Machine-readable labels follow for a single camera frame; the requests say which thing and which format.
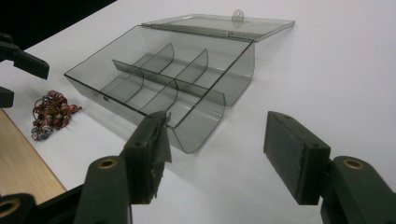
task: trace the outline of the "screw hole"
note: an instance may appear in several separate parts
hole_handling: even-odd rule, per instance
[[[362,170],[364,168],[363,163],[361,163],[360,161],[356,161],[356,160],[348,159],[348,160],[344,160],[343,163],[345,166],[355,169],[355,170]]]
[[[0,217],[6,217],[15,212],[21,205],[19,199],[13,199],[0,203]]]
[[[116,160],[110,159],[110,160],[102,161],[101,163],[99,163],[98,167],[101,169],[108,169],[115,166],[116,164],[117,164]]]

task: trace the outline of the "tangled beads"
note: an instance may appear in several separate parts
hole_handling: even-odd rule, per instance
[[[49,91],[47,95],[35,102],[33,108],[32,138],[35,141],[46,140],[52,130],[65,127],[71,115],[82,109],[81,106],[68,105],[67,99],[57,91]]]

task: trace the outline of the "bead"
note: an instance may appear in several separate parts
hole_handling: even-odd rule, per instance
[[[38,133],[38,127],[37,126],[35,126],[35,127],[33,127],[33,129],[32,129],[32,133]]]
[[[58,93],[58,92],[57,92],[57,91],[49,91],[49,92],[47,93],[47,95],[48,95],[49,97],[51,97],[51,98],[55,98],[56,93]]]
[[[62,126],[62,121],[60,119],[55,119],[52,124],[53,126],[60,127]]]
[[[46,120],[52,121],[52,115],[47,115],[47,116],[46,116]]]
[[[63,104],[61,105],[61,109],[62,109],[62,110],[69,110],[69,106],[68,106],[67,104],[63,103]]]
[[[41,129],[45,132],[49,132],[52,130],[52,126],[48,120],[44,120],[43,127]]]
[[[37,141],[37,133],[32,133],[33,140]]]
[[[60,92],[56,93],[56,95],[55,95],[55,99],[59,99],[59,98],[62,98],[62,97],[64,97],[64,95],[61,94]]]
[[[81,106],[77,106],[77,105],[70,105],[70,106],[69,106],[69,111],[70,111],[70,113],[72,113],[72,114],[78,112],[80,109],[82,109]]]
[[[44,125],[51,126],[51,125],[52,125],[52,118],[50,118],[50,119],[45,119],[45,120],[43,121],[43,126],[44,126]]]
[[[59,97],[58,99],[56,99],[56,102],[60,105],[62,104],[67,104],[67,99],[65,97]]]
[[[38,135],[38,140],[46,140],[47,138],[49,138],[50,137],[50,135],[49,134],[47,134],[47,133],[42,133],[42,134],[39,134]]]

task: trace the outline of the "wooden surface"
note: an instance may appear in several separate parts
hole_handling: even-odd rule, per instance
[[[0,124],[0,194],[30,193],[40,204],[65,192],[3,109],[0,109]]]

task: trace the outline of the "white surface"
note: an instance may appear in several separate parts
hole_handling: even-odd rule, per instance
[[[256,45],[253,80],[202,148],[173,149],[159,197],[134,206],[134,223],[321,223],[319,206],[298,206],[262,152],[267,111],[293,116],[332,147],[371,163],[396,190],[395,1],[119,0],[27,51],[47,61],[49,80],[0,63],[6,109],[30,138],[34,101],[62,92],[84,110],[66,129],[33,142],[64,185],[90,162],[117,155],[135,126],[79,95],[63,74],[135,25],[190,13],[295,20]]]

